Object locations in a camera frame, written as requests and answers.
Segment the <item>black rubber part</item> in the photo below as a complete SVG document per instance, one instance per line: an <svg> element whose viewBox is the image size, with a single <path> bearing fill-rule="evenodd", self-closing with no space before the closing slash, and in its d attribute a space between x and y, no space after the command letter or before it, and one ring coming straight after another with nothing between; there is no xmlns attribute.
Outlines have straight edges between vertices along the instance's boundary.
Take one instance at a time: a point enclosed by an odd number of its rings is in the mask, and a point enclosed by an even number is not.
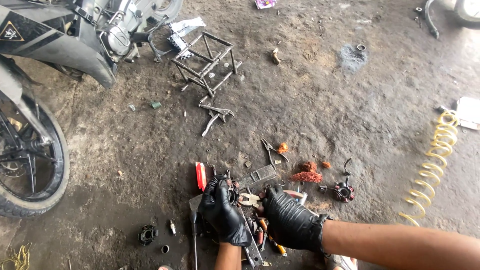
<svg viewBox="0 0 480 270"><path fill-rule="evenodd" d="M35 100L37 101L39 107L41 107L45 114L50 118L60 139L64 161L63 178L57 191L50 197L39 202L28 202L21 200L0 185L0 216L9 218L26 218L41 215L50 210L60 201L67 188L68 179L70 177L70 159L68 155L67 141L65 140L65 136L63 135L60 125L58 124L53 113L48 110L46 105L41 100L38 98L35 98Z"/></svg>
<svg viewBox="0 0 480 270"><path fill-rule="evenodd" d="M147 19L147 22L156 25L164 15L167 15L168 20L165 23L171 23L180 13L182 5L183 0L171 0L167 8L155 11L155 13Z"/></svg>
<svg viewBox="0 0 480 270"><path fill-rule="evenodd" d="M455 18L460 25L470 29L480 29L480 17L467 14L465 0L457 0L455 3Z"/></svg>

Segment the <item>gloved hand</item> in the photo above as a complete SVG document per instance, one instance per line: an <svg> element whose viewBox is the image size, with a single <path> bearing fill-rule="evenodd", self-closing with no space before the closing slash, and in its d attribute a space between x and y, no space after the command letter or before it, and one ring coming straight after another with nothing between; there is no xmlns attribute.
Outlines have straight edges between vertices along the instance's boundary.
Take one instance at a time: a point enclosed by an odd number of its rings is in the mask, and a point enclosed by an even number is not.
<svg viewBox="0 0 480 270"><path fill-rule="evenodd" d="M198 212L215 228L220 242L236 246L250 246L252 235L245 220L228 201L225 174L218 174L205 187Z"/></svg>
<svg viewBox="0 0 480 270"><path fill-rule="evenodd" d="M268 233L277 244L324 254L322 228L328 215L317 217L292 196L284 193L279 185L275 185L275 189L267 189L262 205L269 222Z"/></svg>

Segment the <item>metal stand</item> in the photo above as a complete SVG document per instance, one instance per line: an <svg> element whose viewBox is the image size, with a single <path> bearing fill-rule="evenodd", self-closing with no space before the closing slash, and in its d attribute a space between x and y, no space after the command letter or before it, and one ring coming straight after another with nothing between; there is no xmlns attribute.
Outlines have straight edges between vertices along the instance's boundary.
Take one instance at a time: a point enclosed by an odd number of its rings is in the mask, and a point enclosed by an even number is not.
<svg viewBox="0 0 480 270"><path fill-rule="evenodd" d="M212 52L210 50L210 46L208 46L207 37L209 39L212 39L214 41L217 41L217 42L227 46L227 49L225 51L217 54L217 56L213 57ZM192 46L198 40L200 40L201 38L203 38L203 40L205 42L205 46L206 46L207 51L208 51L208 57L199 53L199 52L197 52L197 51L195 51L194 49L192 49ZM199 35L197 38L195 38L190 44L187 45L187 47L183 48L177 54L177 56L175 56L175 58L172 59L172 62L174 62L175 65L177 66L178 70L180 71L180 74L181 74L182 78L185 80L185 83L187 83L187 85L182 88L182 91L184 91L186 89L186 87L188 86L189 83L194 83L194 84L199 85L203 89L207 90L208 96L213 98L215 96L216 90L220 87L220 85L222 85L222 83L224 81L226 81L232 74L237 74L237 68L242 64L241 61L240 62L235 62L235 58L233 57L233 50L232 49L233 49L233 44L231 44L230 42L225 41L221 38L218 38L218 37L216 37L212 34L209 34L207 32L202 32L201 35ZM195 55L199 58L202 58L203 60L207 61L208 64L200 72L196 72L195 70L187 67L186 65L184 65L184 64L182 64L181 62L178 61L178 59L181 58L181 56L186 51L189 51L193 55ZM230 56L231 56L231 59L232 59L232 71L229 72L215 87L211 88L208 85L207 81L205 80L205 75L207 75L220 62L220 60L222 58L224 58L228 53L230 53ZM193 75L194 78L186 76L185 73L183 72L183 70L188 71L188 73ZM207 98L207 96L203 97L200 103L204 102L206 100L206 98Z"/></svg>

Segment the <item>pliers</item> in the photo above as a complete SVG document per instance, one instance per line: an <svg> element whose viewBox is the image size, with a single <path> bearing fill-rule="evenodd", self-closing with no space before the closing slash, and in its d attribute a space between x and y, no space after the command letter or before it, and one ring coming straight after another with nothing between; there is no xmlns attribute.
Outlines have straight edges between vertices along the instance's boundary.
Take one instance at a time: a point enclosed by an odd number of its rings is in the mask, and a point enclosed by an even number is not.
<svg viewBox="0 0 480 270"><path fill-rule="evenodd" d="M268 152L268 159L270 160L270 164L272 165L272 167L274 168L274 170L276 170L275 164L274 164L273 161L272 161L272 155L270 154L270 150L273 150L273 151L275 151L275 152L276 152L276 150L273 149L273 147L272 147L269 143L267 143L267 141L266 141L265 139L263 139L263 138L262 138L262 142L264 143L265 149L266 149L267 152ZM280 155L288 162L288 159L287 159L287 157L286 157L284 154L280 154Z"/></svg>
<svg viewBox="0 0 480 270"><path fill-rule="evenodd" d="M226 122L225 121L225 115L231 114L233 117L235 117L235 115L233 114L233 112L231 110L214 108L214 107L210 107L210 106L203 105L203 104L198 104L198 106L201 107L201 108L204 108L204 109L208 109L208 114L210 114L210 116L212 116L212 119L210 119L210 121L208 121L207 128L205 128L205 131L202 133L202 137L205 137L208 130L212 126L213 122L215 122L215 120L218 117L220 117L220 119L222 119L223 122Z"/></svg>

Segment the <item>air hose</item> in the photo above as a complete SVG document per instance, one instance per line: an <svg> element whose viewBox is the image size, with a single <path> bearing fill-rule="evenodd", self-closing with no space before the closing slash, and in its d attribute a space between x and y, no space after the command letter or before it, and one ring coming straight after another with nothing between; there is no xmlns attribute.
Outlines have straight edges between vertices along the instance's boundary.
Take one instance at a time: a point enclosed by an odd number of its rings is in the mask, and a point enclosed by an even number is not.
<svg viewBox="0 0 480 270"><path fill-rule="evenodd" d="M430 195L425 194L416 189L410 189L408 192L415 197L415 199L423 199L425 202L422 204L410 197L405 198L408 203L411 203L420 208L420 214L407 215L405 213L398 213L400 216L406 218L415 226L420 226L415 219L421 219L425 216L425 207L432 204L432 198L435 196L434 187L440 184L440 177L444 174L444 169L447 167L447 161L445 157L452 153L452 146L456 143L456 126L459 120L454 110L446 110L438 118L438 125L436 126L435 133L433 134L433 141L430 143L432 146L425 155L433 157L437 160L435 163L423 163L421 166L424 168L419 171L419 175L423 177L423 180L417 179L415 183L424 187L424 190L428 190Z"/></svg>

